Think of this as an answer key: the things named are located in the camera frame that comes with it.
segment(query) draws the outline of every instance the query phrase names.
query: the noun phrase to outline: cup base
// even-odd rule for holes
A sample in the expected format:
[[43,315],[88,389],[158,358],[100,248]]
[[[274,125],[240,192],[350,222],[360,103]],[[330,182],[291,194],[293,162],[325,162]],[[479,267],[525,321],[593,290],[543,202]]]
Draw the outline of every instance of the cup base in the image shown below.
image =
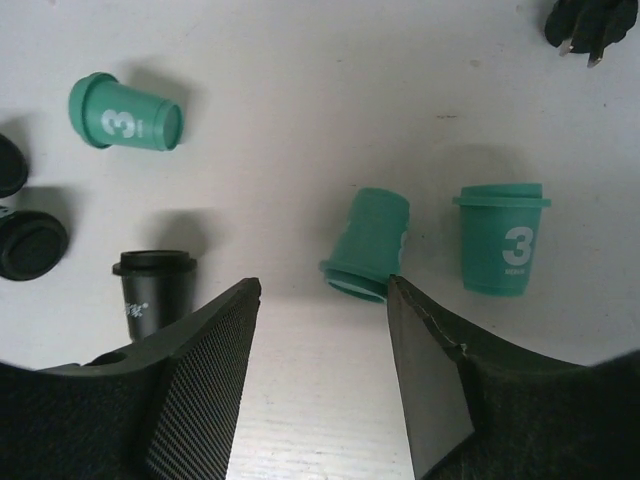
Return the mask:
[[489,287],[487,285],[478,285],[476,283],[464,282],[464,289],[470,292],[481,293],[483,295],[490,295],[492,297],[521,297],[524,295],[525,287],[523,288],[508,288],[508,287]]
[[342,293],[374,303],[387,301],[386,285],[340,270],[327,269],[324,274],[327,284]]

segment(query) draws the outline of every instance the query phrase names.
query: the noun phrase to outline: green cup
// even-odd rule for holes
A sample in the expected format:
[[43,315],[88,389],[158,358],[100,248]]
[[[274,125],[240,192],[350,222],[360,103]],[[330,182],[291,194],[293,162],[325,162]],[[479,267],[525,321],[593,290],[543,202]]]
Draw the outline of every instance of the green cup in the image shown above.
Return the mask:
[[453,199],[462,226],[464,288],[517,297],[529,283],[542,209],[542,185],[516,183],[465,187]]
[[409,202],[397,193],[363,188],[351,204],[347,228],[329,260],[320,264],[333,288],[384,303],[389,277],[400,273],[409,228]]
[[94,73],[74,85],[69,117],[74,130],[96,148],[173,150],[184,125],[177,104],[121,85],[108,73]]

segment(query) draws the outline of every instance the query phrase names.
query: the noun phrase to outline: cup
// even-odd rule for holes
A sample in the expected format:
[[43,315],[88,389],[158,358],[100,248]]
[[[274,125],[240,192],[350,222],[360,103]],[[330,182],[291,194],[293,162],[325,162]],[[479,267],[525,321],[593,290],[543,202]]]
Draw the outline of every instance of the cup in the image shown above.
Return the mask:
[[108,73],[94,73],[74,85],[69,117],[74,130],[96,148],[173,150],[184,124],[177,104],[121,85]]
[[27,160],[20,149],[7,137],[0,135],[0,198],[18,192],[28,175]]
[[124,252],[113,273],[122,277],[129,336],[136,342],[193,311],[197,262],[179,250]]
[[41,277],[64,256],[69,236],[44,212],[0,206],[0,276],[14,281]]
[[361,189],[331,257],[320,264],[325,281],[354,297],[386,302],[389,277],[400,273],[408,228],[409,202],[404,197],[379,188]]
[[516,183],[462,189],[460,206],[464,288],[516,297],[529,283],[542,209],[542,185]]

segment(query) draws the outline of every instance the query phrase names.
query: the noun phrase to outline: white table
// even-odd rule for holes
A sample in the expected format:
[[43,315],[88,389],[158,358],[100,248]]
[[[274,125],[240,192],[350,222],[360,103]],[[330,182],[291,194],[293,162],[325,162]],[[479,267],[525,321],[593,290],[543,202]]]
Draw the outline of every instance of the white table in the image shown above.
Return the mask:
[[[385,310],[317,270],[366,185],[411,200],[405,274],[446,307],[570,361],[637,347],[640,30],[587,70],[546,44],[540,3],[2,2],[0,131],[33,169],[3,204],[73,220],[51,273],[0,282],[2,359],[128,343],[120,252],[195,248],[199,305],[245,276],[264,287],[229,478],[411,478]],[[94,71],[186,103],[184,145],[85,145],[67,95]],[[458,274],[451,197],[499,181],[554,202],[520,299]]]

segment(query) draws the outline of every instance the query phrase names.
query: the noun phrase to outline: black plug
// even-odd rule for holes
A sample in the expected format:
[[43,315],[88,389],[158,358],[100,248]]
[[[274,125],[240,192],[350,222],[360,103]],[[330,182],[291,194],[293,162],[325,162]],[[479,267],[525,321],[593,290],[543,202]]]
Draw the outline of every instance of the black plug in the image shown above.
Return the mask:
[[638,0],[558,0],[544,34],[560,55],[588,53],[595,67],[604,49],[620,42],[636,24]]

